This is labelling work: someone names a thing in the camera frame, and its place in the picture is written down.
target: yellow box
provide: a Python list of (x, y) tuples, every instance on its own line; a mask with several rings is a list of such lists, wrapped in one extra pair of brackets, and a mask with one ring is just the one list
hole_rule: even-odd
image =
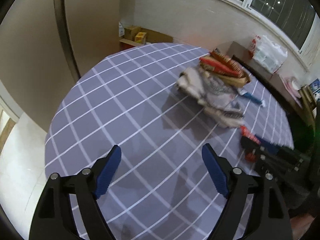
[(128, 26), (124, 28), (124, 38), (130, 41), (134, 41), (137, 33), (141, 31), (139, 26)]
[(144, 33), (144, 32), (139, 32), (134, 38), (135, 42), (141, 43), (141, 44), (146, 44), (146, 40), (147, 40), (147, 33)]

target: cardboard box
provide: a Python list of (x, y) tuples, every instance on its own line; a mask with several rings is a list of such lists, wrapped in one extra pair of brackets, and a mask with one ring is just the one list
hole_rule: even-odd
[(144, 32), (139, 32), (134, 38), (135, 42), (141, 43), (141, 44), (146, 44), (146, 40), (147, 40), (147, 33), (144, 33)]
[(158, 42), (172, 43), (173, 42), (173, 38), (171, 36), (163, 33), (159, 33), (153, 30), (145, 29), (145, 28), (141, 28), (141, 32), (148, 33), (147, 42), (150, 42), (150, 43), (158, 43)]
[(139, 26), (129, 26), (124, 28), (124, 38), (129, 41), (134, 41), (135, 36), (141, 31)]

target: window frame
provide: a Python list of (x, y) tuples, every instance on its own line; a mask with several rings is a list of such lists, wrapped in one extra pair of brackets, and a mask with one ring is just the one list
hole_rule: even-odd
[(311, 26), (311, 29), (309, 31), (309, 34), (304, 41), (301, 49), (299, 49), (294, 42), (287, 36), (287, 34), (284, 33), (283, 30), (281, 30), (275, 23), (273, 23), (271, 20), (269, 20), (267, 17), (265, 17), (260, 12), (256, 11), (254, 8), (251, 7), (251, 3), (253, 0), (221, 0), (225, 3), (228, 3), (229, 5), (232, 5), (233, 7), (236, 7), (240, 9), (241, 11), (245, 12), (255, 20), (257, 20), (259, 23), (264, 25), (267, 29), (269, 29), (276, 37), (278, 37), (282, 42), (284, 42), (288, 49), (299, 59), (300, 63), (304, 67), (304, 69), (308, 72), (309, 69), (306, 66), (306, 64), (302, 60), (302, 56), (304, 55), (306, 49), (308, 48), (308, 45), (311, 41), (311, 38), (313, 36), (314, 31), (314, 25), (316, 22), (317, 13), (315, 15), (315, 18), (313, 20), (313, 24)]

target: window sill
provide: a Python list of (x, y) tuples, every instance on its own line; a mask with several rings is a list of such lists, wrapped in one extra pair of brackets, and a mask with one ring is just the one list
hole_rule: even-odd
[(254, 18), (256, 21), (258, 21), (260, 24), (265, 26), (268, 30), (270, 30), (278, 39), (280, 39), (287, 47), (288, 49), (295, 55), (295, 57), (299, 60), (300, 64), (304, 68), (304, 70), (308, 73), (310, 70), (307, 68), (306, 64), (303, 62), (300, 50), (297, 48), (297, 46), (290, 40), (290, 38), (280, 29), (278, 28), (273, 22), (271, 22), (269, 19), (264, 17), (259, 12), (255, 11), (253, 8), (247, 8), (242, 6), (242, 2), (240, 0), (220, 0), (223, 1), (240, 11), (243, 11), (250, 17)]

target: metal screw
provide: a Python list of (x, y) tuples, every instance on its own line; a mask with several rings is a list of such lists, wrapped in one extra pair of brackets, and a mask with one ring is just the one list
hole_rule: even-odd
[(239, 175), (242, 173), (242, 170), (240, 168), (234, 168), (233, 173)]
[(59, 174), (58, 173), (52, 173), (50, 175), (50, 179), (57, 179), (59, 177)]
[(90, 168), (84, 168), (81, 172), (83, 175), (89, 175), (91, 170), (90, 170)]
[(272, 174), (267, 173), (267, 174), (266, 174), (266, 179), (268, 179), (268, 180), (272, 180), (272, 179), (273, 179)]

